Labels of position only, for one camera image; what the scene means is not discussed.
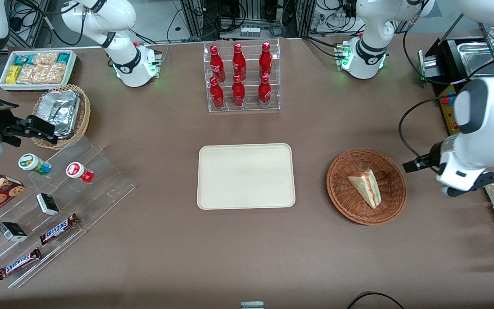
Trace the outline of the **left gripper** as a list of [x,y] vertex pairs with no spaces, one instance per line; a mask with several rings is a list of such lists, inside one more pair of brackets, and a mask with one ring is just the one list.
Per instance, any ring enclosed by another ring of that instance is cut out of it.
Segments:
[[441,148],[444,141],[435,143],[428,154],[419,156],[415,161],[409,161],[403,164],[405,173],[416,172],[417,170],[425,170],[427,168],[434,170],[440,164]]

